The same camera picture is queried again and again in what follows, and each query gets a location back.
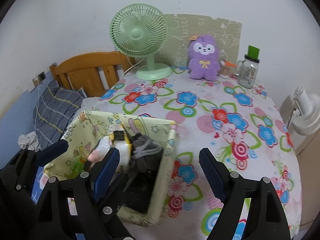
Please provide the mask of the white cloth drawstring bag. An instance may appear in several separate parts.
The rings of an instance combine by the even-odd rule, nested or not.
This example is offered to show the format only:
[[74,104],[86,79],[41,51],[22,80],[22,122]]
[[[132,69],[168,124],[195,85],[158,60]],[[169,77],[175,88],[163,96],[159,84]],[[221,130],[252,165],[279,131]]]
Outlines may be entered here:
[[127,171],[131,160],[132,144],[127,139],[112,141],[105,136],[100,139],[96,150],[99,152],[99,156],[103,158],[112,147],[119,151],[119,164],[116,171]]

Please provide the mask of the purple plush toy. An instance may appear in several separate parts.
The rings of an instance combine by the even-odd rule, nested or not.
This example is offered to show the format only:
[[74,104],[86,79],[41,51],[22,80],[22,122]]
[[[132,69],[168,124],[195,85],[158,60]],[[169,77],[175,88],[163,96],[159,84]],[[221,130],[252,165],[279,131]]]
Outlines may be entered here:
[[221,69],[219,49],[215,39],[210,35],[202,35],[190,42],[188,47],[190,78],[215,82]]

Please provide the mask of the grey plaid pillow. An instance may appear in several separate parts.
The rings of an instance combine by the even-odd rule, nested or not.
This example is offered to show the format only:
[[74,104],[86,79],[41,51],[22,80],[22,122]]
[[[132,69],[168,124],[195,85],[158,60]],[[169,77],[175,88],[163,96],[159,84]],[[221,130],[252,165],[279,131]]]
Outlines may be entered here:
[[84,98],[81,91],[62,88],[56,80],[48,84],[33,111],[34,131],[42,149],[63,136]]

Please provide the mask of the grey knit cloth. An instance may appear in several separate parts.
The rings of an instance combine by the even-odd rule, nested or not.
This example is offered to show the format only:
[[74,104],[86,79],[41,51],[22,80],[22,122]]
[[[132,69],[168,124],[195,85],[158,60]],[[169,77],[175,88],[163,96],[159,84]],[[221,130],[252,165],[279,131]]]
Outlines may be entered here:
[[159,168],[163,147],[148,135],[137,133],[132,137],[131,163],[141,173]]

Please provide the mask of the glass jar green lid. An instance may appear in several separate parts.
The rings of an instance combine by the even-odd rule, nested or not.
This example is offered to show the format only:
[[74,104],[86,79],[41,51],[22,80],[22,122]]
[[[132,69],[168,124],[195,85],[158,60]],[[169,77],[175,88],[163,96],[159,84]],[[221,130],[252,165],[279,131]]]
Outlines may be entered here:
[[237,62],[236,77],[238,84],[242,87],[251,89],[255,83],[260,62],[259,52],[259,48],[248,46],[244,60]]

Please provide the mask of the black plastic bundle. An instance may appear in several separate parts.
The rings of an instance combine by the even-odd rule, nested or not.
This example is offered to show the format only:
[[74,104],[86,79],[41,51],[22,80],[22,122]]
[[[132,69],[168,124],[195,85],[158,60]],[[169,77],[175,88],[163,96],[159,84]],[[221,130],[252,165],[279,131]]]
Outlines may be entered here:
[[147,213],[156,177],[155,171],[132,172],[124,190],[125,206],[142,214]]

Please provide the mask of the floral tablecloth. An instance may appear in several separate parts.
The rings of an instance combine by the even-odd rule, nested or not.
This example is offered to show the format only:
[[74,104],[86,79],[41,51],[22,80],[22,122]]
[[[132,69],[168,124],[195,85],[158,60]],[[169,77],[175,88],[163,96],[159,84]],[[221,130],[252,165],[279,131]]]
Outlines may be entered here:
[[153,226],[128,223],[138,239],[205,239],[222,203],[199,165],[209,148],[230,171],[244,178],[270,178],[285,211],[290,235],[299,231],[302,203],[298,161],[290,134],[262,85],[239,86],[234,77],[193,80],[175,67],[166,79],[121,79],[91,111],[176,122],[174,167],[160,220]]

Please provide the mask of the green desk fan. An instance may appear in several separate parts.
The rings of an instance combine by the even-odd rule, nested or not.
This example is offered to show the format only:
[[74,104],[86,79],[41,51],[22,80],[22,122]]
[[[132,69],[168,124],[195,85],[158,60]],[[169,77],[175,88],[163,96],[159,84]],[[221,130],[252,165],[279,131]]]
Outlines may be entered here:
[[160,80],[172,74],[167,64],[155,62],[155,55],[168,36],[165,17],[156,7],[137,3],[120,9],[112,18],[109,33],[121,53],[146,61],[136,70],[138,79]]

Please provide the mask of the small jar orange lid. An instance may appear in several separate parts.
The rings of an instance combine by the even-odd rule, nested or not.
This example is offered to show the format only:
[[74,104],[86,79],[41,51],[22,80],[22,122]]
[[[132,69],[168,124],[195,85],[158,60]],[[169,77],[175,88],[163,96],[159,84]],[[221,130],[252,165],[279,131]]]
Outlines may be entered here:
[[236,70],[236,64],[233,64],[227,60],[224,60],[223,58],[220,58],[220,71],[219,71],[219,76],[226,79],[228,78],[231,74],[235,73]]

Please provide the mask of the yellow fabric storage box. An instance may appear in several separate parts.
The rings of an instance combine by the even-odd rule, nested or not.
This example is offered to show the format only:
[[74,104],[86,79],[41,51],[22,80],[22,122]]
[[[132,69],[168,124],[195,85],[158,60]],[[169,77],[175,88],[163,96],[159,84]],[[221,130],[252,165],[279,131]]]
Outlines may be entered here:
[[87,159],[99,140],[109,133],[111,124],[123,124],[130,135],[137,132],[148,135],[163,147],[159,171],[153,188],[147,213],[142,214],[129,207],[118,211],[120,220],[139,226],[153,226],[160,220],[167,188],[174,167],[176,122],[171,120],[128,114],[84,111],[67,127],[62,138],[68,142],[68,150],[44,166],[44,174],[59,180],[72,179],[73,167],[80,158]]

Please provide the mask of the green picture book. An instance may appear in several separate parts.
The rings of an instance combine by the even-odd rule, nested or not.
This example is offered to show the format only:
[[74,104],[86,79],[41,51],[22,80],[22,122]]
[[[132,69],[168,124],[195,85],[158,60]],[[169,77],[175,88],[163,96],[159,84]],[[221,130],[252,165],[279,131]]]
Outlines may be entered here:
[[78,174],[80,174],[83,169],[84,169],[84,165],[85,165],[86,159],[80,158],[79,160],[76,161],[74,167],[73,167],[73,175],[77,176]]

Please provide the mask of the pink tissue packet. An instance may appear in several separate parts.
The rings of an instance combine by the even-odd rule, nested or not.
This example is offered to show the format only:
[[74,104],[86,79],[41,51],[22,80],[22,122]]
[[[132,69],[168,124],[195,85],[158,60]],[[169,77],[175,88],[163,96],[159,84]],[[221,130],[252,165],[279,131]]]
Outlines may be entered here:
[[89,156],[87,157],[87,160],[92,162],[92,163],[96,163],[96,162],[100,161],[100,151],[93,150],[89,154]]

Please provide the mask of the yellow cartoon packet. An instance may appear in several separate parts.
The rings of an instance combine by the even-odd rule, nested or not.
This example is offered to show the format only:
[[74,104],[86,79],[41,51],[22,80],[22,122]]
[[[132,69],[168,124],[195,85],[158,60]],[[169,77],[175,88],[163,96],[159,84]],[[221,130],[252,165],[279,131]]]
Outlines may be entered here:
[[132,145],[129,134],[123,124],[111,124],[108,133],[109,143],[114,146],[116,142],[123,142],[127,145]]

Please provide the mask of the green patterned backboard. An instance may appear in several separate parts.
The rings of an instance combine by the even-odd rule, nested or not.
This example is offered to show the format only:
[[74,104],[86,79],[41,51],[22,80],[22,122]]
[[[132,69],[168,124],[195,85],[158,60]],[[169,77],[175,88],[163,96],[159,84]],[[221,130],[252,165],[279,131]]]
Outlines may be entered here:
[[239,53],[242,24],[223,18],[202,15],[166,14],[168,36],[165,45],[155,55],[155,62],[169,66],[188,65],[191,38],[210,35],[215,38],[220,57],[235,63]]

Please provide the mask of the wall power outlet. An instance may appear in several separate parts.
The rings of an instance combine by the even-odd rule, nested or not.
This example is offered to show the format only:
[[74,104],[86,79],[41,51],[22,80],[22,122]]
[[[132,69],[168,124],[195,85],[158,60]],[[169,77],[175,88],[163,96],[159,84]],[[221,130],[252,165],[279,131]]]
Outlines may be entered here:
[[46,79],[46,74],[44,72],[41,72],[39,75],[38,75],[38,80],[40,82],[42,82],[43,80]]

